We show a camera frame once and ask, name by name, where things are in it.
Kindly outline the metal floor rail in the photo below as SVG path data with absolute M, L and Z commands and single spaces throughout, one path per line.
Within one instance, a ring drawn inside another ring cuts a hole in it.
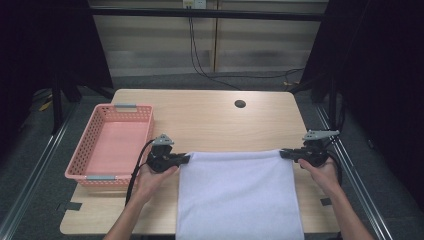
M 378 240 L 393 240 L 393 237 L 387 227 L 385 220 L 383 219 L 380 211 L 377 209 L 374 201 L 372 200 L 367 188 L 365 187 L 358 169 L 352 162 L 350 155 L 348 154 L 342 140 L 337 136 L 330 136 L 330 143 L 334 149 L 340 164 L 350 180 L 350 183 L 361 203 L 361 206 L 373 228 L 376 238 Z
M 13 175 L 14 180 L 24 179 L 25 183 L 20 188 L 19 194 L 0 223 L 0 240 L 11 240 L 15 234 L 42 176 L 67 131 L 69 121 L 78 107 L 79 105 L 77 103 L 69 105 L 69 108 L 65 111 L 65 116 L 59 122 L 59 126 L 53 127 L 52 131 L 49 132 L 46 143 L 39 148 L 41 153 L 39 155 L 32 155 L 32 158 L 36 159 L 36 163 L 28 174 L 24 174 L 22 165 L 20 165 L 19 169 Z

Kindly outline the person's left hand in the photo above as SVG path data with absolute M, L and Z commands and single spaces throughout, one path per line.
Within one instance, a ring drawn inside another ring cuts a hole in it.
M 140 169 L 139 180 L 133 196 L 141 203 L 147 203 L 164 180 L 178 171 L 173 166 L 162 173 L 154 172 L 149 166 L 143 165 Z

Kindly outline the black horizontal frame bar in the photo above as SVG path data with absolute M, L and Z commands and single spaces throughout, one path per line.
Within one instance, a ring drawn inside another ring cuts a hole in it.
M 326 19 L 325 14 L 315 14 L 315 13 L 206 10 L 206 9 L 92 7 L 89 9 L 89 12 L 92 15 L 107 15 L 107 16 L 258 19 L 258 20 L 287 20 L 287 21 L 312 21 L 312 22 L 321 22 Z

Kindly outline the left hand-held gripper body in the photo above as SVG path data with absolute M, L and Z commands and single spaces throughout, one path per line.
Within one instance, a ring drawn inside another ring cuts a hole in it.
M 153 140 L 146 163 L 154 172 L 162 173 L 176 165 L 177 155 L 171 153 L 173 144 L 173 140 L 166 134 Z

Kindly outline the black stand leg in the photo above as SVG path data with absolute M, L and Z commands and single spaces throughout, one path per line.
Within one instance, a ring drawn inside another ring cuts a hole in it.
M 337 86 L 336 86 L 335 78 L 332 77 L 330 81 L 330 90 L 329 90 L 329 122 L 330 122 L 331 130 L 337 129 L 336 108 L 337 108 Z
M 53 104 L 53 129 L 52 134 L 55 135 L 63 123 L 62 96 L 60 81 L 57 75 L 52 80 L 52 104 Z

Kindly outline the white towel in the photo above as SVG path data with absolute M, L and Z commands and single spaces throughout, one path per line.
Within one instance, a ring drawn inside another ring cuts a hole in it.
M 293 162 L 277 150 L 191 153 L 176 240 L 304 240 Z

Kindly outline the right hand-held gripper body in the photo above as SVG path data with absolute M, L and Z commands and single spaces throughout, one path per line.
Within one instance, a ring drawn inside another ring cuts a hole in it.
M 323 165 L 329 157 L 323 145 L 323 140 L 336 137 L 339 134 L 339 130 L 308 130 L 303 137 L 304 146 L 300 149 L 300 153 L 294 158 L 294 161 L 298 162 L 303 159 L 313 167 Z

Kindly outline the white wall socket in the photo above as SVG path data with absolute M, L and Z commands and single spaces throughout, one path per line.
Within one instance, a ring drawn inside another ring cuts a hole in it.
M 207 0 L 182 0 L 184 9 L 200 9 L 207 8 Z

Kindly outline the person's right hand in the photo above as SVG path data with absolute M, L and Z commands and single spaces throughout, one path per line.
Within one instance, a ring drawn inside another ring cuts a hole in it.
M 303 169 L 310 173 L 312 179 L 327 196 L 333 197 L 340 191 L 341 187 L 338 181 L 337 166 L 332 158 L 328 158 L 326 162 L 319 167 L 312 166 L 304 159 L 299 159 L 298 163 Z

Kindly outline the pink plastic basket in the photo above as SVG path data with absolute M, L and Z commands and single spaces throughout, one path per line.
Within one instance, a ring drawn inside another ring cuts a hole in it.
M 152 139 L 153 107 L 98 104 L 65 170 L 82 186 L 127 186 L 145 144 Z

